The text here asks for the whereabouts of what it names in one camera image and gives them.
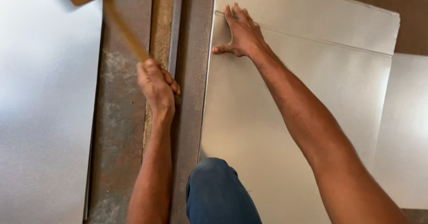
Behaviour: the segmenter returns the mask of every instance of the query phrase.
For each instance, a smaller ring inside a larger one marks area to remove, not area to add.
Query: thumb
[[[232,50],[232,45],[230,43],[217,45],[213,47],[213,53],[215,54],[222,54],[225,52],[230,52],[231,50]]]

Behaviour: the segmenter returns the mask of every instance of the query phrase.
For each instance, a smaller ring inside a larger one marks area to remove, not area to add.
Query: person's left hand
[[[172,117],[175,113],[174,95],[180,95],[181,90],[171,74],[161,67],[161,63],[148,59],[137,63],[138,85],[150,104],[153,116]]]

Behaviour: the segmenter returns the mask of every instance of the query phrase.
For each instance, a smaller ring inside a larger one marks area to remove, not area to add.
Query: finger
[[[235,13],[235,16],[237,16],[237,17],[238,17],[238,20],[239,20],[240,22],[242,22],[242,21],[247,21],[247,18],[245,17],[245,15],[244,15],[243,11],[239,8],[238,3],[234,2],[234,3],[232,4],[232,10],[233,10],[233,12]]]
[[[179,90],[179,85],[177,84],[177,82],[174,80],[173,83],[171,84],[171,89],[173,90],[173,92],[175,94],[177,94],[178,90]]]
[[[175,105],[180,105],[181,104],[181,98],[179,95],[174,95],[174,101],[175,101]]]
[[[224,17],[226,18],[227,24],[232,25],[235,23],[235,19],[233,19],[232,12],[230,11],[229,5],[224,6]]]
[[[222,54],[222,53],[231,52],[231,51],[232,51],[232,46],[230,43],[217,45],[213,47],[213,53],[215,54]]]
[[[143,64],[143,70],[147,73],[153,72],[153,71],[159,71],[159,68],[161,67],[161,63],[154,60],[154,59],[147,59]]]
[[[165,70],[165,69],[163,69],[163,68],[161,68],[161,71],[162,71],[162,73],[163,73],[163,76],[165,77],[165,81],[166,81],[169,85],[171,85],[171,84],[173,83],[173,78],[171,77],[171,74],[170,74],[167,70]]]
[[[245,15],[245,17],[247,18],[247,21],[248,21],[251,25],[253,25],[253,24],[254,24],[254,21],[253,21],[253,19],[249,16],[248,10],[247,10],[246,8],[244,8],[242,11],[243,11],[243,14]]]

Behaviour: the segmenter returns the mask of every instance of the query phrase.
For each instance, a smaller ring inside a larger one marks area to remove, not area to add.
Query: jeans
[[[226,161],[205,158],[189,176],[187,217],[191,224],[261,224],[253,200]]]

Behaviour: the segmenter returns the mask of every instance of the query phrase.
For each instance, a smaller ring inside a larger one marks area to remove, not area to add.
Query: forearm
[[[254,53],[251,59],[265,80],[288,131],[312,167],[332,223],[407,223],[397,205],[365,169],[324,104],[268,46]]]
[[[276,57],[268,45],[250,58],[263,77],[292,138],[312,168],[332,163],[337,151],[358,158],[340,126],[318,98]]]
[[[129,204],[129,224],[167,222],[172,181],[171,121],[165,115],[154,116],[149,145]]]

